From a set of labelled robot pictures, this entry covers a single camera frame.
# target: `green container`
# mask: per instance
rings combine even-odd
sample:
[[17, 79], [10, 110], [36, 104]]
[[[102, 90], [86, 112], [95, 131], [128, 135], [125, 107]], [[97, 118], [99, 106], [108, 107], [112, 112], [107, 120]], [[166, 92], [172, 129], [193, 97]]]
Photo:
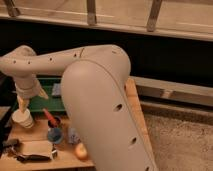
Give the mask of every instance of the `green container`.
[[[49, 96], [48, 100], [45, 100], [39, 96], [33, 97], [30, 100], [29, 110], [31, 113], [43, 113], [42, 109], [47, 108], [49, 112], [52, 113], [65, 113], [64, 105], [60, 97], [52, 97], [52, 88], [54, 83], [60, 83], [60, 77], [40, 77], [38, 78], [42, 88], [46, 91]], [[16, 101], [13, 109], [18, 108], [18, 103]]]

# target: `floor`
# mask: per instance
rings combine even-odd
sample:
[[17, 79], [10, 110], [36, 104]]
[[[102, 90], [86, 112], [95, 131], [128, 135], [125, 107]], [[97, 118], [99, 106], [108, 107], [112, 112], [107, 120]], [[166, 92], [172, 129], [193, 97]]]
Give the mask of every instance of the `floor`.
[[213, 124], [186, 121], [184, 117], [183, 120], [175, 119], [158, 113], [160, 112], [145, 111], [159, 170], [213, 170]]

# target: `red object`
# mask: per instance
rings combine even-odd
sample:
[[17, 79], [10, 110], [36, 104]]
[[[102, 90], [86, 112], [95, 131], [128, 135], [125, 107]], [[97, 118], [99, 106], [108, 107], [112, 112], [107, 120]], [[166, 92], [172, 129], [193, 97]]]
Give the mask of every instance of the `red object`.
[[54, 127], [57, 127], [58, 123], [57, 123], [56, 119], [53, 117], [53, 115], [46, 108], [43, 108], [43, 112], [46, 115], [47, 119], [50, 121], [50, 123]]

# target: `black wall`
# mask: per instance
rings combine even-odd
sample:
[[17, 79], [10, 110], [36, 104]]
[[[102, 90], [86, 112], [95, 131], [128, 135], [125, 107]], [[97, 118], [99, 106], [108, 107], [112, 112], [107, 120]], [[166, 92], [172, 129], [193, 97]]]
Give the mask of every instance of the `black wall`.
[[19, 45], [38, 54], [116, 44], [130, 56], [131, 75], [213, 87], [213, 43], [0, 20], [0, 56]]

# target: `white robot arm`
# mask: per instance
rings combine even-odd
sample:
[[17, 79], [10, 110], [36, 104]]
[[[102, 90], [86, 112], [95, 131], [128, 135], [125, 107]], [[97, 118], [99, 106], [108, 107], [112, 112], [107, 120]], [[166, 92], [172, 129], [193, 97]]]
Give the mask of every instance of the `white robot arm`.
[[21, 46], [0, 58], [0, 70], [13, 77], [24, 101], [43, 92], [37, 74], [62, 76], [65, 109], [98, 171], [157, 170], [131, 117], [124, 91], [130, 62], [120, 47], [86, 46], [36, 56]]

